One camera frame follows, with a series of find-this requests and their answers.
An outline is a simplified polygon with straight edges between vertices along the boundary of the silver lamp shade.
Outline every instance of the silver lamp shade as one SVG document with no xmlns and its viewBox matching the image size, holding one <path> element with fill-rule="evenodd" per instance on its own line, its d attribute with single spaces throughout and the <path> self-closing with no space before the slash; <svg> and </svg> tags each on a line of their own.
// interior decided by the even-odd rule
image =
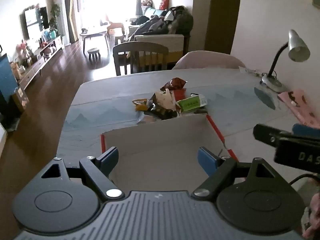
<svg viewBox="0 0 320 240">
<path fill-rule="evenodd" d="M 310 57 L 310 50 L 295 30 L 289 31 L 289 58 L 295 62 L 306 61 Z"/>
</svg>

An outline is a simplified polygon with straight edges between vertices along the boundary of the potted plant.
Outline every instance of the potted plant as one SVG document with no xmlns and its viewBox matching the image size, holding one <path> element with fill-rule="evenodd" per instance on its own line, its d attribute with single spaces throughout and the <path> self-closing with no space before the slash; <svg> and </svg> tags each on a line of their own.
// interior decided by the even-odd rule
<svg viewBox="0 0 320 240">
<path fill-rule="evenodd" d="M 53 4 L 50 12 L 52 15 L 52 18 L 49 21 L 50 37 L 54 39 L 59 35 L 57 17 L 60 16 L 60 6 L 58 4 Z"/>
</svg>

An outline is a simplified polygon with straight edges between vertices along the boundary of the television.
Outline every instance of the television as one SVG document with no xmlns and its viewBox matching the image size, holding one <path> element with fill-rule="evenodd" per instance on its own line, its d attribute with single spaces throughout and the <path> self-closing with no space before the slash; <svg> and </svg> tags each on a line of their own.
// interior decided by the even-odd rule
<svg viewBox="0 0 320 240">
<path fill-rule="evenodd" d="M 24 26 L 25 38 L 29 39 L 39 39 L 41 37 L 41 32 L 49 28 L 47 8 L 34 8 L 29 9 L 24 12 Z"/>
</svg>

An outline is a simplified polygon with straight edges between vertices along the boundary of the red bag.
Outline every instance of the red bag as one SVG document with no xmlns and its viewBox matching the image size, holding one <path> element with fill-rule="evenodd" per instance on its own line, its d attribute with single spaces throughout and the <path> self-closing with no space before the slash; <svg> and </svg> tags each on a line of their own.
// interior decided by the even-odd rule
<svg viewBox="0 0 320 240">
<path fill-rule="evenodd" d="M 167 10 L 168 6 L 169 6 L 169 0 L 162 0 L 160 3 L 159 10 Z"/>
</svg>

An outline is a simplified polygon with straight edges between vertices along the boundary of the red snack packet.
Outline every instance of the red snack packet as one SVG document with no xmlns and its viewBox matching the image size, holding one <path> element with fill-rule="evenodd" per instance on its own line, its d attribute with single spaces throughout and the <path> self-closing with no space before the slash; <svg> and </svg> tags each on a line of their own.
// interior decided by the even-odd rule
<svg viewBox="0 0 320 240">
<path fill-rule="evenodd" d="M 173 78 L 167 84 L 165 84 L 162 88 L 160 88 L 160 90 L 165 91 L 166 88 L 169 89 L 169 91 L 183 89 L 185 84 L 186 84 L 186 81 L 184 81 L 183 79 Z"/>
<path fill-rule="evenodd" d="M 186 92 L 186 89 L 185 89 L 185 88 L 183 88 L 183 89 L 176 89 L 176 90 L 173 90 L 173 91 L 172 91 L 172 93 L 173 93 L 173 95 L 174 95 L 174 99 L 175 99 L 176 101 L 186 99 L 185 92 Z"/>
</svg>

